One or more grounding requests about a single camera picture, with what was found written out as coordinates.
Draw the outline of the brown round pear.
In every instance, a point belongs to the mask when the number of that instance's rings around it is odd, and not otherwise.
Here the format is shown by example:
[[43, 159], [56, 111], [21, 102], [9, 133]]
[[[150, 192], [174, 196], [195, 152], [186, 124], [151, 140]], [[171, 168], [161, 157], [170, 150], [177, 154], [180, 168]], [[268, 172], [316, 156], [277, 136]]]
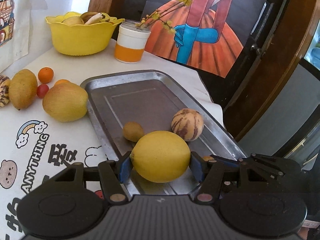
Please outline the brown round pear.
[[9, 86], [9, 98], [17, 110], [28, 108], [37, 92], [37, 78], [28, 69], [22, 69], [12, 78]]

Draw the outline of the white orange cup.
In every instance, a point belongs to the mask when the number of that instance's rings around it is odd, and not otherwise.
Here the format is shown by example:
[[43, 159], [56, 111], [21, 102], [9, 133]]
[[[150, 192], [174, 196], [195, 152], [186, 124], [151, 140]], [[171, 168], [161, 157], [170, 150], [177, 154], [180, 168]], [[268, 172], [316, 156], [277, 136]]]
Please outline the white orange cup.
[[125, 63], [139, 62], [150, 34], [149, 27], [133, 20], [125, 20], [119, 26], [114, 57]]

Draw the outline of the yellow flower sprig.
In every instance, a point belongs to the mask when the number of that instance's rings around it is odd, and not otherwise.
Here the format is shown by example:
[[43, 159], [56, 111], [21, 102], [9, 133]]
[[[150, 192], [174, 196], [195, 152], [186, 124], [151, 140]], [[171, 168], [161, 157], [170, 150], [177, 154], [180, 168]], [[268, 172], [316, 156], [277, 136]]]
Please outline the yellow flower sprig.
[[135, 27], [137, 29], [149, 29], [151, 28], [156, 22], [161, 22], [162, 27], [167, 30], [169, 33], [176, 33], [176, 30], [174, 29], [172, 25], [172, 20], [170, 19], [165, 19], [165, 17], [184, 7], [189, 7], [191, 6], [193, 0], [174, 0], [174, 3], [169, 6], [167, 9], [160, 10], [156, 9], [153, 11], [151, 14], [146, 15], [143, 17], [138, 23], [135, 23]]

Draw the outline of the dark striped pepino melon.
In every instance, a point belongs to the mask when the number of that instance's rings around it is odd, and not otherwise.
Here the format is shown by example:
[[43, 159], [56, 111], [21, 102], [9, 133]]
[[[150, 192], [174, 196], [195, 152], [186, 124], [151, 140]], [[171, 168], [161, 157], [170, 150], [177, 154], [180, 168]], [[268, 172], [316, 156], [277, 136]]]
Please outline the dark striped pepino melon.
[[10, 78], [5, 75], [0, 75], [0, 107], [4, 107], [10, 101], [9, 86]]

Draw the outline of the silver metal tray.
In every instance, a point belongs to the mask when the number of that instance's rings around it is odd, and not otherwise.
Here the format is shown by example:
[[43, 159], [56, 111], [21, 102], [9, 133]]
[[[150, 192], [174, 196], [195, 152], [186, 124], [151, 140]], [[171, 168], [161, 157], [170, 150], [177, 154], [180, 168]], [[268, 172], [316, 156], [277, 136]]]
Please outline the silver metal tray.
[[[190, 152], [200, 157], [213, 155], [231, 160], [245, 156], [214, 117], [163, 72], [140, 70], [96, 76], [85, 80], [81, 87], [88, 94], [88, 116], [103, 149], [102, 155], [95, 154], [92, 148], [86, 151], [85, 163], [89, 167], [105, 160], [119, 160], [133, 150], [137, 142], [123, 137], [127, 122], [139, 123], [145, 135], [154, 131], [172, 132], [172, 118], [184, 108], [198, 111], [204, 120], [201, 135], [186, 142]], [[189, 167], [168, 183], [148, 181], [134, 168], [124, 184], [130, 194], [188, 194], [197, 187], [198, 181]]]

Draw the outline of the small brown kiwi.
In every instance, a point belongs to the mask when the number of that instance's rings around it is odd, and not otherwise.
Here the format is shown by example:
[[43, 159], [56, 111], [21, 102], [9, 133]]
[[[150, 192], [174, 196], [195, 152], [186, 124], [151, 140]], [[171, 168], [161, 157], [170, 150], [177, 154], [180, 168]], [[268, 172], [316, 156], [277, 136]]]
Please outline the small brown kiwi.
[[123, 137], [128, 141], [138, 142], [144, 135], [144, 129], [137, 122], [127, 122], [123, 127]]

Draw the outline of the white printed tablecloth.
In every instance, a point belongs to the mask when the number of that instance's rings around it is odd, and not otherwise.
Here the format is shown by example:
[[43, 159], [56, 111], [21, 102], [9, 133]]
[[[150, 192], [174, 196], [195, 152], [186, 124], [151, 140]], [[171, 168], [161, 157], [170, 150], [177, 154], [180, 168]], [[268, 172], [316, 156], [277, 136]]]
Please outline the white printed tablecloth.
[[210, 100], [194, 70], [150, 53], [144, 53], [138, 63], [125, 64], [114, 58], [113, 51], [114, 44], [110, 44], [92, 56], [70, 57], [51, 49], [29, 64], [33, 73], [41, 67], [53, 69], [49, 86], [54, 95], [48, 105], [59, 117], [70, 116], [71, 121], [61, 122], [48, 115], [41, 98], [23, 110], [12, 105], [1, 108], [1, 239], [23, 236], [17, 205], [46, 178], [74, 162], [94, 166], [106, 159], [87, 116], [88, 96], [80, 87], [85, 79], [131, 70], [160, 70], [174, 77], [217, 121], [223, 121], [221, 107]]

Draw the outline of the large yellow lemon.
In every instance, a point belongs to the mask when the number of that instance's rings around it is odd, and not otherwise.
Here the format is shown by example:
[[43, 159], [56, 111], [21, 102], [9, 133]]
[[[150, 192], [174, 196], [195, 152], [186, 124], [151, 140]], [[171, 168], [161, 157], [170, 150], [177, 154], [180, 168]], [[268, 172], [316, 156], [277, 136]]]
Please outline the large yellow lemon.
[[154, 131], [144, 135], [130, 154], [137, 173], [154, 183], [168, 183], [184, 174], [190, 161], [190, 149], [178, 135]]

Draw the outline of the red cherry tomato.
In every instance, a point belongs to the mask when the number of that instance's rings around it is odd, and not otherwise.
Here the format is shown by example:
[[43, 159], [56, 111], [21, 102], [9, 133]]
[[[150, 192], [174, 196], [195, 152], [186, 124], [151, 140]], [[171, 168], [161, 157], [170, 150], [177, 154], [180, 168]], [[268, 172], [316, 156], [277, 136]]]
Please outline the red cherry tomato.
[[48, 90], [49, 90], [49, 87], [47, 84], [39, 85], [37, 88], [37, 92], [36, 92], [38, 98], [41, 98], [41, 99], [44, 98], [45, 95], [47, 94]]

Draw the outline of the small orange tangerine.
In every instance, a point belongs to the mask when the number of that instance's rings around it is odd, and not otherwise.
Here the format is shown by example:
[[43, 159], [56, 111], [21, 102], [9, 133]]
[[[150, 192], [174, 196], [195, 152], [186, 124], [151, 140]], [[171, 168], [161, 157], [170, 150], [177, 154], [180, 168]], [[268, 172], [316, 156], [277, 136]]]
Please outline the small orange tangerine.
[[52, 81], [54, 77], [54, 71], [52, 68], [43, 67], [38, 72], [38, 79], [41, 83], [47, 84]]
[[70, 81], [68, 81], [66, 79], [60, 79], [60, 80], [57, 80], [54, 85], [59, 85], [59, 84], [62, 84], [62, 83], [70, 83]]

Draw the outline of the coloured houses drawing sheet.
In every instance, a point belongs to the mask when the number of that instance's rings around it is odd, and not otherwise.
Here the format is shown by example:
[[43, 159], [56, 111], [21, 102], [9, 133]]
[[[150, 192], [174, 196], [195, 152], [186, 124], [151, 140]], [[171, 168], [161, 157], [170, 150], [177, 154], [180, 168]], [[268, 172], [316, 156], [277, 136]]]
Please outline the coloured houses drawing sheet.
[[1, 71], [28, 54], [31, 0], [1, 0]]

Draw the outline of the yellow green mango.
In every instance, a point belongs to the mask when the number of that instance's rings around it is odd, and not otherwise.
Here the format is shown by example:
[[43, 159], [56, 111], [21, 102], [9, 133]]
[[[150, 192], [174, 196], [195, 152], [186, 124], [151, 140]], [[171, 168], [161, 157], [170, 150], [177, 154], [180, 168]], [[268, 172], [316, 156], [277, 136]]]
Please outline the yellow green mango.
[[62, 83], [48, 90], [42, 100], [44, 111], [59, 122], [71, 122], [87, 113], [87, 92], [74, 83]]

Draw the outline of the yellow plastic bowl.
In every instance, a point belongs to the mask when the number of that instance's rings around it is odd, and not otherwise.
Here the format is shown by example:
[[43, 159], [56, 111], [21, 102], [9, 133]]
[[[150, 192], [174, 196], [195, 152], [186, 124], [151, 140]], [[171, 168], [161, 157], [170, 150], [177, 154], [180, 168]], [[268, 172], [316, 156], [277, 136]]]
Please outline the yellow plastic bowl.
[[123, 18], [111, 17], [105, 12], [88, 11], [83, 14], [47, 16], [54, 48], [64, 55], [86, 56], [104, 50]]

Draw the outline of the girl in orange dress poster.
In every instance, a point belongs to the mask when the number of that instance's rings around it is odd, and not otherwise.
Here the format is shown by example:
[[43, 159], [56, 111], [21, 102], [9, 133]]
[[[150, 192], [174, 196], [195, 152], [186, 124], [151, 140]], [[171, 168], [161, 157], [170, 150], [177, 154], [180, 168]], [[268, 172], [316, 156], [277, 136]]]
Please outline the girl in orange dress poster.
[[[225, 78], [253, 34], [266, 0], [193, 0], [168, 14], [176, 33], [156, 22], [146, 51]], [[169, 0], [157, 9], [167, 9]]]

